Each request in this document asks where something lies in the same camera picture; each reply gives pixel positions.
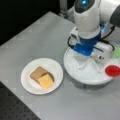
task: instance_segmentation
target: red object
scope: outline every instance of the red object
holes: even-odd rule
[[[120,75],[120,68],[115,65],[110,65],[105,69],[105,72],[110,77],[117,77]]]

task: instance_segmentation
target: gray table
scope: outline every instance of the gray table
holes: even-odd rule
[[[103,89],[86,91],[75,87],[64,70],[62,84],[50,94],[33,95],[22,87],[21,72],[34,59],[52,58],[63,67],[73,27],[73,23],[49,12],[1,46],[1,82],[42,120],[120,120],[119,78]]]

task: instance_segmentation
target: black cable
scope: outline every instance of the black cable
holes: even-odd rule
[[[69,46],[71,49],[73,49],[73,48],[74,48],[74,45],[70,45],[70,43],[69,43],[69,42],[70,42],[70,39],[71,39],[71,36],[68,38],[68,42],[67,42],[67,43],[68,43],[68,46]]]
[[[106,36],[104,36],[103,38],[101,38],[100,41],[104,40],[104,39],[107,38],[109,35],[111,35],[114,30],[115,30],[115,26],[112,26],[112,27],[111,27],[111,31],[110,31]]]

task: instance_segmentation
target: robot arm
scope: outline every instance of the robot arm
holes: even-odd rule
[[[95,45],[101,37],[100,19],[120,27],[120,0],[76,0],[74,19],[81,42]]]
[[[120,0],[76,0],[74,19],[78,30],[74,29],[71,36],[74,34],[80,41],[80,44],[75,45],[74,50],[85,56],[95,53],[98,60],[110,59],[113,47],[99,42],[100,20],[120,27]]]

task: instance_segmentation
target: toast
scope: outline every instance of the toast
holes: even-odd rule
[[[38,82],[38,79],[46,74],[48,74],[51,77],[52,81],[54,82],[53,75],[42,67],[37,67],[36,70],[33,73],[31,73],[30,77],[36,82]]]

